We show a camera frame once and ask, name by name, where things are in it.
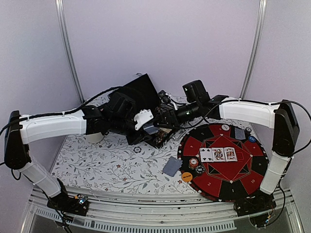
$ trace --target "playing card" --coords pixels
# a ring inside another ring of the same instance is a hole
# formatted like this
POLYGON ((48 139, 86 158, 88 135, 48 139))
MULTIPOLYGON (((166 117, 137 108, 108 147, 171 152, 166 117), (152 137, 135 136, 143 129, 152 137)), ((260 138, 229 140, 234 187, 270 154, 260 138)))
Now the playing card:
POLYGON ((225 162, 225 153, 223 148, 212 148, 214 162, 225 162))
POLYGON ((211 148, 200 148, 201 162, 214 162, 211 148))
POLYGON ((237 155, 235 154, 235 150, 233 147, 225 147, 224 151, 225 151, 225 160, 227 162, 238 160, 237 155))

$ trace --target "club card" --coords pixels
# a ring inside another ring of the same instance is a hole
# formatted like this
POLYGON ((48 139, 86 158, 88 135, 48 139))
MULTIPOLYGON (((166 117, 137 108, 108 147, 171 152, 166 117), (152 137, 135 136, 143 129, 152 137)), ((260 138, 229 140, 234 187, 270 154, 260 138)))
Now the club card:
POLYGON ((211 148, 200 148, 201 162, 214 162, 211 148))
POLYGON ((224 151, 225 151, 225 160, 227 162, 238 160, 237 155, 235 154, 235 150, 233 147, 225 147, 224 151))
POLYGON ((225 153, 223 148, 212 148, 214 162, 225 162, 225 153))

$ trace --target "floral tablecloth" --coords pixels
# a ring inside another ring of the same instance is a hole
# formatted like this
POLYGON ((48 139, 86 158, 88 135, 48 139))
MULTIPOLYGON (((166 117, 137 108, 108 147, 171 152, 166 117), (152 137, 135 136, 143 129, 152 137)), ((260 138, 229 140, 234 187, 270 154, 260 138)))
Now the floral tablecloth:
MULTIPOLYGON (((101 97, 92 104, 98 106, 106 101, 107 97, 101 97)), ((208 121, 252 129, 243 121, 208 121)), ((179 142, 188 131, 179 130, 161 149, 146 143, 129 146, 125 136, 114 133, 107 134, 96 144, 86 142, 85 135, 68 135, 52 175, 65 185, 91 190, 141 194, 195 193, 181 180, 180 172, 174 177, 162 172, 167 160, 171 156, 177 157, 179 142)))

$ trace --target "white poker chip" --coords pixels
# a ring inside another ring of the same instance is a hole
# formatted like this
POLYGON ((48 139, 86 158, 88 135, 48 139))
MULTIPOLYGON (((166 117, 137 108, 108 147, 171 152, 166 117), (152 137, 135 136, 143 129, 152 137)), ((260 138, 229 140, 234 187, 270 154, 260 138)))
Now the white poker chip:
POLYGON ((224 131, 228 131, 230 129, 230 127, 228 125, 222 125, 222 129, 224 131))

